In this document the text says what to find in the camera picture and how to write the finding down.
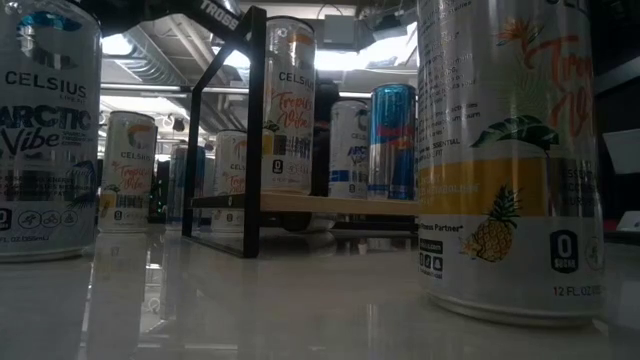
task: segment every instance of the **pineapple illustration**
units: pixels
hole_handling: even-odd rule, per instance
[[[517,192],[506,185],[500,187],[493,201],[489,218],[482,222],[476,231],[462,243],[462,252],[472,258],[489,262],[503,260],[513,243],[513,232],[518,225],[513,221],[519,217],[520,209]]]

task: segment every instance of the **wooden shelf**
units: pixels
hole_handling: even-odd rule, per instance
[[[194,208],[242,209],[244,194],[195,198]],[[317,196],[262,193],[260,210],[265,212],[326,212],[363,215],[416,216],[415,201],[336,199]]]

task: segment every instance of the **celsius can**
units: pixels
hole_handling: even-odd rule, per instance
[[[369,199],[414,200],[416,89],[382,85],[371,93]]]
[[[590,322],[603,228],[586,2],[421,0],[419,16],[427,292],[492,321]]]
[[[262,190],[311,192],[316,41],[306,22],[267,21]]]
[[[94,241],[101,33],[68,1],[0,12],[0,261]]]
[[[218,133],[214,196],[244,194],[247,162],[247,134],[237,130]],[[213,209],[211,229],[214,232],[242,232],[244,210]]]
[[[204,189],[204,159],[205,150],[202,146],[198,146],[194,197],[201,197]],[[167,196],[167,229],[169,230],[182,228],[186,169],[187,144],[175,144],[171,149],[171,163],[169,164],[169,191]],[[199,227],[200,214],[200,209],[193,210],[193,225],[195,229]]]
[[[111,113],[98,209],[100,231],[147,229],[156,133],[151,116],[128,111]]]
[[[366,199],[369,176],[369,109],[360,100],[331,108],[329,196]]]

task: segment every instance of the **metal frame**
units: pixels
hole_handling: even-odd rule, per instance
[[[242,18],[233,36],[213,58],[209,67],[191,91],[191,116],[189,123],[189,145],[187,148],[187,163],[185,170],[184,207],[182,221],[182,235],[195,239],[193,236],[193,207],[191,201],[195,194],[195,180],[197,167],[198,130],[200,126],[200,106],[202,93],[222,68],[226,58],[238,49],[251,60],[249,77],[249,113],[247,126],[247,180],[245,185],[244,211],[245,224],[243,249],[239,254],[243,257],[258,256],[260,236],[260,187],[262,164],[262,122],[264,96],[264,63],[266,51],[267,13],[265,10],[251,7]],[[251,33],[251,38],[242,41]]]

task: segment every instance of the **celsius arctic vibe can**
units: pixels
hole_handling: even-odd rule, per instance
[[[0,12],[0,261],[94,241],[101,33],[67,1]]]
[[[369,177],[369,109],[360,100],[331,108],[329,196],[366,199]]]
[[[247,162],[247,134],[224,130],[217,135],[214,196],[244,194]],[[213,209],[211,229],[216,232],[242,232],[244,210]]]
[[[128,111],[111,113],[98,209],[100,231],[147,229],[156,133],[151,116]]]
[[[311,192],[316,41],[296,18],[267,21],[262,190]]]
[[[419,1],[420,271],[442,306],[587,323],[602,306],[586,1]]]
[[[205,150],[198,146],[196,158],[196,183],[194,196],[202,196],[204,189],[204,159]],[[169,164],[169,190],[167,194],[167,229],[182,228],[182,214],[184,206],[184,184],[187,169],[187,144],[175,144],[171,149],[171,163]],[[193,224],[197,229],[200,223],[199,209],[193,210]]]
[[[371,94],[369,199],[414,200],[416,89],[390,84]]]

